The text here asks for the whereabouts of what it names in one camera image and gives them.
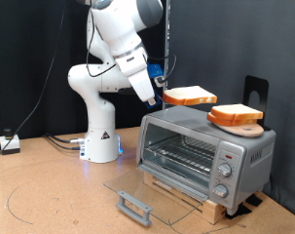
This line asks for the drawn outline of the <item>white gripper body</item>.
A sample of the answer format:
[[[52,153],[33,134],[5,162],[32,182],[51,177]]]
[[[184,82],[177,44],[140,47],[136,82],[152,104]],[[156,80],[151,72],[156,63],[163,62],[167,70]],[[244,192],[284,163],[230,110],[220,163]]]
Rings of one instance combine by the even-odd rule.
[[[147,55],[143,48],[123,58],[116,58],[121,72],[142,101],[154,101],[155,94],[147,71]]]

